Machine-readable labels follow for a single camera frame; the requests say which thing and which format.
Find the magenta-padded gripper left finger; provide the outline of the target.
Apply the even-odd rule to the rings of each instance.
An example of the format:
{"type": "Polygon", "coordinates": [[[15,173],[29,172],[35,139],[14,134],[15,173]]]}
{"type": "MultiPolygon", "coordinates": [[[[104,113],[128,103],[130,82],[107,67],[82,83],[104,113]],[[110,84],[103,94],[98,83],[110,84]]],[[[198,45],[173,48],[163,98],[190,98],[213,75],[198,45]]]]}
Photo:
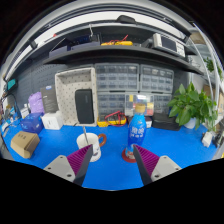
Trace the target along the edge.
{"type": "Polygon", "coordinates": [[[93,146],[85,146],[69,156],[59,155],[44,170],[81,186],[93,155],[93,146]]]}

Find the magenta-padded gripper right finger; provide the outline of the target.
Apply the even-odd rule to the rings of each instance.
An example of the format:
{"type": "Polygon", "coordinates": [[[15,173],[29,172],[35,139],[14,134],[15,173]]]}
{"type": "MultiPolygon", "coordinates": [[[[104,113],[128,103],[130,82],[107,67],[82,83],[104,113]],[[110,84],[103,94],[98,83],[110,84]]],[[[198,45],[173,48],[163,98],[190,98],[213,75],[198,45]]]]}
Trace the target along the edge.
{"type": "Polygon", "coordinates": [[[181,169],[167,155],[159,157],[141,146],[134,145],[133,153],[143,185],[148,185],[181,169]]]}

